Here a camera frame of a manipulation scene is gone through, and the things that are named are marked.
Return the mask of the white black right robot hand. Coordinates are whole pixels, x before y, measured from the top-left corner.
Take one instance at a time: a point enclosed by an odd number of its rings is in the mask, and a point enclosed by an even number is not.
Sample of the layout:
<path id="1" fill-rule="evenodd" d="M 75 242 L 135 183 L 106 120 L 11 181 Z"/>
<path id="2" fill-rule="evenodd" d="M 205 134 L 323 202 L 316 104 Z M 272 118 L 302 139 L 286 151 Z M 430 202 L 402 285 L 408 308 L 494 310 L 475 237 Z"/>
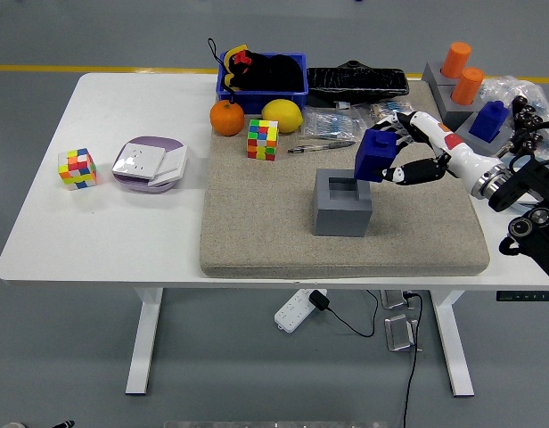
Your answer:
<path id="1" fill-rule="evenodd" d="M 425 111 L 396 112 L 372 129 L 395 133 L 396 152 L 411 143 L 425 143 L 435 153 L 430 159 L 375 171 L 380 178 L 398 185 L 439 180 L 448 172 L 462 180 L 470 195 L 481 199 L 489 181 L 504 171 L 499 159 L 475 153 L 459 135 Z"/>

